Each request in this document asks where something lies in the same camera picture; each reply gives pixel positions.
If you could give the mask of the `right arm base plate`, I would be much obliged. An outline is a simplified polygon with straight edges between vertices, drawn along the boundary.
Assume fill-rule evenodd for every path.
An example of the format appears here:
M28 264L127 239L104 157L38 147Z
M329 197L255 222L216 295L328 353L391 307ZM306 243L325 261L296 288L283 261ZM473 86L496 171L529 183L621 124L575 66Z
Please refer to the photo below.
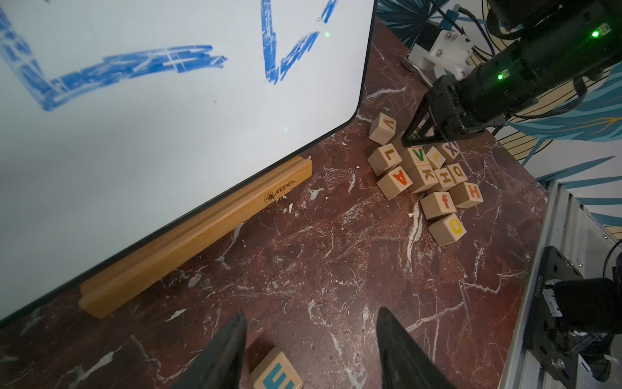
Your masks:
M611 348L621 334L621 259L612 277L585 278L554 246L544 248L524 345L566 388L614 374Z

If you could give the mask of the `wooden block letter E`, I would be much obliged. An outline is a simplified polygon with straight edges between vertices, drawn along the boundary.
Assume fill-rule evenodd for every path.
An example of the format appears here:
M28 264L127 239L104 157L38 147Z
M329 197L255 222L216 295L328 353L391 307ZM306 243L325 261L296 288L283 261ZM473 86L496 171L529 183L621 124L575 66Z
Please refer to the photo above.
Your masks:
M302 388L304 382L286 354L273 348L250 374L254 389Z

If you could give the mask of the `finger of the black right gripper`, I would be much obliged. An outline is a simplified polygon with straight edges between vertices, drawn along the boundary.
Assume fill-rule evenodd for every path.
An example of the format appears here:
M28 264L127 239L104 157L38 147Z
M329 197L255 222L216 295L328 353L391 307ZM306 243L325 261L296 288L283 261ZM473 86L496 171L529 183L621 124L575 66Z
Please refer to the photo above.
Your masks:
M433 121L425 121L421 127L421 135L424 144L441 144L445 142L445 135L437 129Z
M430 130L429 105L421 104L406 131L401 136L401 143L405 147L421 146L428 142L427 133Z

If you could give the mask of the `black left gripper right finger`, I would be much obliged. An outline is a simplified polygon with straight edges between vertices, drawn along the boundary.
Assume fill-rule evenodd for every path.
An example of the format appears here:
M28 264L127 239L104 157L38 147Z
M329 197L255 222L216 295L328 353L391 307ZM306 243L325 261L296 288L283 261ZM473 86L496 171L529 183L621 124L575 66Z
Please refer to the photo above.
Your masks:
M454 388L386 307L377 316L382 388Z

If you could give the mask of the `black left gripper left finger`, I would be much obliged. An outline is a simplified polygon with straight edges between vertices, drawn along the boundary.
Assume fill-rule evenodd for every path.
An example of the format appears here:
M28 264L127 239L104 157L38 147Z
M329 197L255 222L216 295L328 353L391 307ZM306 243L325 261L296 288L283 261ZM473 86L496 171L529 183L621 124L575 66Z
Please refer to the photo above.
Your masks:
M246 350L247 322L236 312L220 329L173 388L238 388Z

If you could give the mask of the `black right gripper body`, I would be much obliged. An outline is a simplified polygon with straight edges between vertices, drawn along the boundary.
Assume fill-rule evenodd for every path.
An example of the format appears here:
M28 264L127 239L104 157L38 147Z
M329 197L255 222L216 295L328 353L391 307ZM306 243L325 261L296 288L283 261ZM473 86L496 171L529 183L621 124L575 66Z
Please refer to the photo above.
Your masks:
M429 121L445 135L445 142L472 139L482 135L486 126L470 113L460 100L460 87L455 77L441 76L424 95L429 105Z

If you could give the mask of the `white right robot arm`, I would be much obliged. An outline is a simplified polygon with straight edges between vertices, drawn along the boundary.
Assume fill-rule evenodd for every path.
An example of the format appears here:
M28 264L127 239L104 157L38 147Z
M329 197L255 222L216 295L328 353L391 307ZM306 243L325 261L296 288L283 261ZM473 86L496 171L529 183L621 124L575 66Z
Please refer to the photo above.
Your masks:
M568 81L575 100L549 112L557 116L580 105L584 78L594 78L621 60L619 1L492 1L487 29L509 47L471 69L468 38L429 21L412 47L420 68L442 66L401 137L406 147L470 139L537 102Z

